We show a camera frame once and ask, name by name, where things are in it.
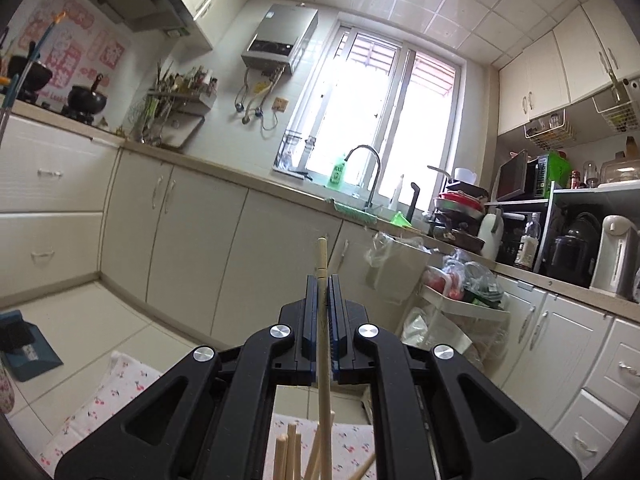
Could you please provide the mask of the blue dustpan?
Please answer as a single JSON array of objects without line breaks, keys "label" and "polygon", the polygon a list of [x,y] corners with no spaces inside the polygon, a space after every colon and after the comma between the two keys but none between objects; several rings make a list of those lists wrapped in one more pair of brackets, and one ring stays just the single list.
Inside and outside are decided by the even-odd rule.
[{"label": "blue dustpan", "polygon": [[28,382],[63,365],[38,326],[26,322],[20,310],[2,313],[0,336],[2,363],[17,382]]}]

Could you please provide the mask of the white thermo pot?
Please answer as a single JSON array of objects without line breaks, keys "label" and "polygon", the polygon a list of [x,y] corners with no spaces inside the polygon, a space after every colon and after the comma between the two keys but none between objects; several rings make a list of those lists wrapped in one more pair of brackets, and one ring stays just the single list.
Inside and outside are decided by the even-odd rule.
[{"label": "white thermo pot", "polygon": [[618,214],[606,216],[590,288],[631,300],[638,253],[639,233],[634,222]]}]

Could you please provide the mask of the microwave oven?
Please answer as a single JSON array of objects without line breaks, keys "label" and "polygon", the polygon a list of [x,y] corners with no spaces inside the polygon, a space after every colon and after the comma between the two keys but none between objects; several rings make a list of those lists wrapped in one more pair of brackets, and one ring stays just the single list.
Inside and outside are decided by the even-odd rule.
[{"label": "microwave oven", "polygon": [[495,198],[509,200],[536,200],[549,196],[548,155],[528,159],[521,151],[505,162],[498,171]]}]

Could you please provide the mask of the wooden chopstick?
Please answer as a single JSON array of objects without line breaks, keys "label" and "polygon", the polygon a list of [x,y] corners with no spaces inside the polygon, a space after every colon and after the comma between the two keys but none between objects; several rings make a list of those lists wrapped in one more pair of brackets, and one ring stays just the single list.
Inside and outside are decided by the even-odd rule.
[{"label": "wooden chopstick", "polygon": [[288,446],[286,447],[286,463],[285,463],[285,480],[295,479],[295,464],[296,464],[296,436],[297,425],[288,424],[288,430],[286,430],[286,436],[288,437]]},{"label": "wooden chopstick", "polygon": [[325,237],[317,240],[318,314],[317,314],[317,370],[319,390],[319,467],[320,478],[332,478],[332,419],[331,419],[331,352],[329,342],[328,243]]},{"label": "wooden chopstick", "polygon": [[374,464],[376,456],[374,453],[369,455],[367,459],[356,469],[356,471],[348,478],[348,480],[361,480],[371,466]]},{"label": "wooden chopstick", "polygon": [[276,446],[274,447],[273,459],[273,480],[286,479],[286,467],[288,466],[288,436],[281,434],[277,437]]}]

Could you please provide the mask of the green dish soap bottle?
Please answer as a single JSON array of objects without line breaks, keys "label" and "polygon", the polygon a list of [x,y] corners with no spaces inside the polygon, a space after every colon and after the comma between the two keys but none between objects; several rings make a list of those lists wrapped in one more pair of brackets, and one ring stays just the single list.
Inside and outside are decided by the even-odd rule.
[{"label": "green dish soap bottle", "polygon": [[344,157],[340,158],[334,165],[332,172],[329,176],[328,182],[326,182],[327,188],[332,188],[332,190],[339,190],[344,181],[344,173],[346,168],[346,160]]}]

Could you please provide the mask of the cherry print tablecloth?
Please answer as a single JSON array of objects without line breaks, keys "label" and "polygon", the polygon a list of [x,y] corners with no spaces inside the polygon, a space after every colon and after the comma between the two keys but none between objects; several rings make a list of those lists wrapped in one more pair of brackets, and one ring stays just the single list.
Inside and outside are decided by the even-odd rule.
[{"label": "cherry print tablecloth", "polygon": [[[128,354],[114,351],[110,356],[96,391],[63,425],[52,440],[36,456],[40,467],[53,476],[58,462],[71,448],[96,431],[99,426],[119,412],[136,396],[156,382],[162,373],[143,364]],[[294,425],[302,437],[302,467],[306,468],[318,422],[306,418],[273,414],[270,422],[266,471],[264,477],[272,477],[274,447],[288,427]],[[338,424],[332,427],[332,465],[335,479],[348,479],[362,465],[369,469],[364,476],[376,477],[371,458],[375,456],[374,431],[370,425]]]}]

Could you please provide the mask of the chrome kitchen faucet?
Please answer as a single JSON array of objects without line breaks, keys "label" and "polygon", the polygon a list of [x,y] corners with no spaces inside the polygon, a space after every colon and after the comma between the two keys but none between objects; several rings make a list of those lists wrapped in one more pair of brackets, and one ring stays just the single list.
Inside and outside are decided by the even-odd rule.
[{"label": "chrome kitchen faucet", "polygon": [[364,174],[361,179],[362,188],[367,192],[363,209],[365,211],[369,211],[374,205],[374,196],[378,190],[378,180],[380,180],[382,171],[382,160],[380,153],[376,148],[369,144],[361,143],[347,153],[345,162],[349,162],[349,159],[351,159],[358,151],[367,151],[372,158],[372,160],[368,162],[367,169],[364,170]]}]

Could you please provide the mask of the hanging white trash bin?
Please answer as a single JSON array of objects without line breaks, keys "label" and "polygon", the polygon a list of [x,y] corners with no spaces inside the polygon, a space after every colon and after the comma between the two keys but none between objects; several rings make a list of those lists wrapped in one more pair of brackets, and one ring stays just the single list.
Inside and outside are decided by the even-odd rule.
[{"label": "hanging white trash bin", "polygon": [[420,237],[398,238],[378,232],[364,254],[369,266],[366,283],[386,301],[400,304],[413,292],[432,255]]}]

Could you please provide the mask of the black wok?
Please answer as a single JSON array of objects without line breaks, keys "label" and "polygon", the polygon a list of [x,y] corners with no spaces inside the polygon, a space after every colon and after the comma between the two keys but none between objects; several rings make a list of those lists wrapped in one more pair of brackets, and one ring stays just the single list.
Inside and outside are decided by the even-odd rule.
[{"label": "black wok", "polygon": [[99,92],[104,75],[98,73],[90,87],[74,84],[67,96],[67,106],[82,117],[93,119],[106,107],[107,96]]},{"label": "black wok", "polygon": [[[27,64],[29,55],[35,50],[36,43],[31,41],[29,43],[28,55],[11,56],[8,65],[8,78],[12,79],[14,76],[21,77],[23,70]],[[17,99],[30,104],[36,104],[38,100],[38,92],[51,80],[52,70],[47,68],[44,64],[35,60],[30,66],[30,70],[23,82],[22,88],[17,92]]]}]

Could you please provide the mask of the white electric kettle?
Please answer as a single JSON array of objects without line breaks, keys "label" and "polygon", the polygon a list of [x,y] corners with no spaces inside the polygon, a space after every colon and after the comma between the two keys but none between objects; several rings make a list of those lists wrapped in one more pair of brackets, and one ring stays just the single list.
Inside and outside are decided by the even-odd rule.
[{"label": "white electric kettle", "polygon": [[504,222],[500,208],[485,214],[477,237],[484,242],[480,255],[491,261],[495,261],[498,256],[500,244],[503,237]]}]

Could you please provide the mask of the wall utensil rack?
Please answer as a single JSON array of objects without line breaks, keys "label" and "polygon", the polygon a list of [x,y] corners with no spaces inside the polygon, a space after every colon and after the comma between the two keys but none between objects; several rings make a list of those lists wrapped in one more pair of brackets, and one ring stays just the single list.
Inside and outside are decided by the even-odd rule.
[{"label": "wall utensil rack", "polygon": [[157,62],[152,82],[134,107],[126,137],[141,144],[182,151],[204,125],[217,99],[218,79],[203,65],[180,73]]}]

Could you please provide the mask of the white wall water heater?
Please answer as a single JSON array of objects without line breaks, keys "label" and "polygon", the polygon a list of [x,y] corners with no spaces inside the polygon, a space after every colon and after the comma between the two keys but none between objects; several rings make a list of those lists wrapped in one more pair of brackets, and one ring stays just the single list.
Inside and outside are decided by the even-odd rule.
[{"label": "white wall water heater", "polygon": [[292,75],[318,25],[318,10],[273,4],[254,31],[241,58],[247,68],[270,73],[279,67]]}]

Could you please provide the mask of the stacked pans and lids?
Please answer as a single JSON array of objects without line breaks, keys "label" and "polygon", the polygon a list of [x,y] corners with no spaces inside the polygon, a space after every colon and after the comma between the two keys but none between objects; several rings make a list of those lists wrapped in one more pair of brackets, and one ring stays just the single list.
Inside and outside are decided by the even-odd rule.
[{"label": "stacked pans and lids", "polygon": [[442,188],[433,198],[433,210],[424,214],[427,235],[435,240],[479,255],[485,242],[478,236],[486,214],[489,194],[476,184],[477,175],[466,168],[456,168],[454,174],[434,166],[444,177]]}]

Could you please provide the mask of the white rolling storage cart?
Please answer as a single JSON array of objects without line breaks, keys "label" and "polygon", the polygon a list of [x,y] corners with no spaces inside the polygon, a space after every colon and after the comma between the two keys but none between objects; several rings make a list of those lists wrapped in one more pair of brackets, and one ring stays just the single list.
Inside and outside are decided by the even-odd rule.
[{"label": "white rolling storage cart", "polygon": [[455,252],[427,266],[399,329],[404,344],[446,344],[488,372],[506,357],[511,315],[506,294],[487,266]]}]

